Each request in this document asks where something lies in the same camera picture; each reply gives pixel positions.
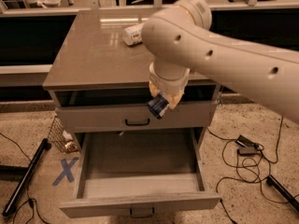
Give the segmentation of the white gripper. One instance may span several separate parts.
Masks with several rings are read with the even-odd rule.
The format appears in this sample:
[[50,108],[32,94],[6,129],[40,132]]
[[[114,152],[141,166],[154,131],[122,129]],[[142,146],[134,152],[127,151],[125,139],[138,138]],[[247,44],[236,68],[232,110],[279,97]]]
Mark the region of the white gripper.
[[175,109],[180,102],[189,80],[190,69],[172,63],[153,62],[149,66],[149,92],[155,98],[160,91],[168,96],[169,108]]

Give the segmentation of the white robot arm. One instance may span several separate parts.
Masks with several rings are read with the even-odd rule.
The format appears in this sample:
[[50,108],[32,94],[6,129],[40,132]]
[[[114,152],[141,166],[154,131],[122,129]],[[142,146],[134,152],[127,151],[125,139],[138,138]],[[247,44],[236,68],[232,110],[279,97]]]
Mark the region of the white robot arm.
[[151,15],[141,31],[154,55],[150,82],[177,95],[194,71],[299,123],[299,52],[212,33],[211,22],[205,0],[178,0]]

